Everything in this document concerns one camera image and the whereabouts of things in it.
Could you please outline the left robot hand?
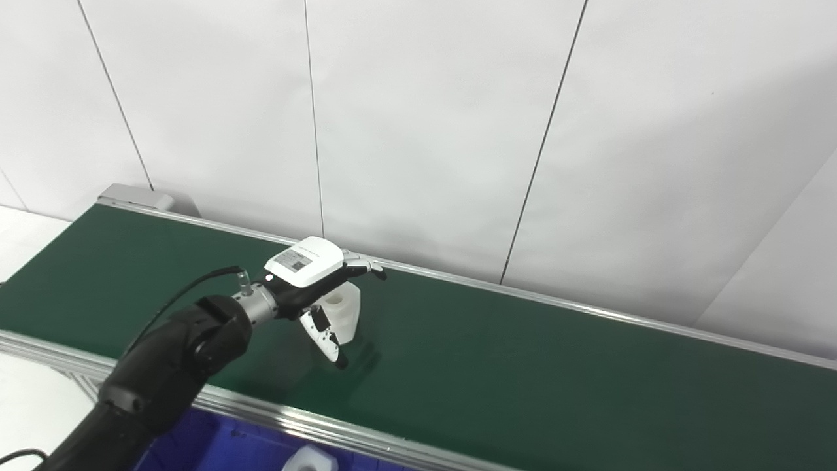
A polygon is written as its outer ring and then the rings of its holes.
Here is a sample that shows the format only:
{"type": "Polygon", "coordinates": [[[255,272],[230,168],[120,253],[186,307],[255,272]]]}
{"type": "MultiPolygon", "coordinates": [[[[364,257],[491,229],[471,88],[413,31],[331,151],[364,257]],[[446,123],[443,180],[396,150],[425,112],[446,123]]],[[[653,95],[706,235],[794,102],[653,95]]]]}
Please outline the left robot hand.
{"type": "Polygon", "coordinates": [[[377,260],[310,236],[276,254],[264,264],[263,286],[278,319],[299,322],[327,360],[348,366],[341,347],[358,328],[362,295],[352,278],[373,275],[388,279],[377,260]]]}

